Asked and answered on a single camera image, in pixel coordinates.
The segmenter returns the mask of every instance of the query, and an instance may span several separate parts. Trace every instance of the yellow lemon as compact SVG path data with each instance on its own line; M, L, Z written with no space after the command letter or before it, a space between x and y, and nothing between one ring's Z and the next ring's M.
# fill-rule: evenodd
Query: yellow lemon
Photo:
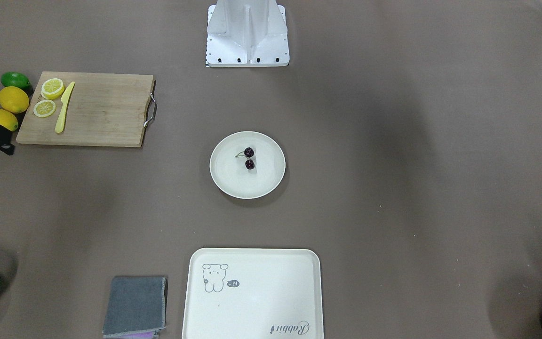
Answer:
M18 119L8 111L0 109L0 125L6 127L10 131L18 129Z
M28 95L15 86L0 90L0 105L4 110L18 114L28 109Z
M39 118L47 118L48 116L54 114L55 111L56 103L51 100L41 100L32 109L32 113Z
M58 78L49 79L41 85L41 95L45 99L57 99L64 92L64 83Z

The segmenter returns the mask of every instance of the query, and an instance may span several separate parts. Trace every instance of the wooden cutting board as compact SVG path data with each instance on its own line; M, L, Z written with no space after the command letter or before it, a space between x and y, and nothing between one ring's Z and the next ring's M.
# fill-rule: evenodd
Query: wooden cutting board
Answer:
M66 127L56 133L56 121L62 108L55 99L56 113L39 118L32 113L43 100L41 85L59 78L67 86L75 82L66 111ZM18 131L20 144L122 146L142 145L153 75L43 72Z

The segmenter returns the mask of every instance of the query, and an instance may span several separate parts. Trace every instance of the yellow plastic knife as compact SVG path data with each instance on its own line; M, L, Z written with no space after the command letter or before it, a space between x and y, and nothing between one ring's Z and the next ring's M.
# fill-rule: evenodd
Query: yellow plastic knife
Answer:
M72 89L75 87L75 82L71 82L62 94L62 110L56 121L56 133L62 133L66 125L66 109L68 108L68 100L71 98Z

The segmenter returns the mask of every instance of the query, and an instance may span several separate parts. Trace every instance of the folded towel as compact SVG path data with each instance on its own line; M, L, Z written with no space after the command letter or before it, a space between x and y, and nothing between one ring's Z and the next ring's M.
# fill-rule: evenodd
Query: folded towel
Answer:
M164 328L166 277L114 277L104 338L145 339Z

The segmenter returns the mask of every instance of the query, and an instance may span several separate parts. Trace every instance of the bowl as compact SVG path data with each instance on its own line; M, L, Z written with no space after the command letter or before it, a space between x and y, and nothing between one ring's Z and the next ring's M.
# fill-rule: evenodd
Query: bowl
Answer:
M247 169L245 157L236 157L245 148L254 149L254 169ZM224 193L240 199L267 195L281 182L286 157L277 142L263 133L241 131L217 144L210 156L210 175Z

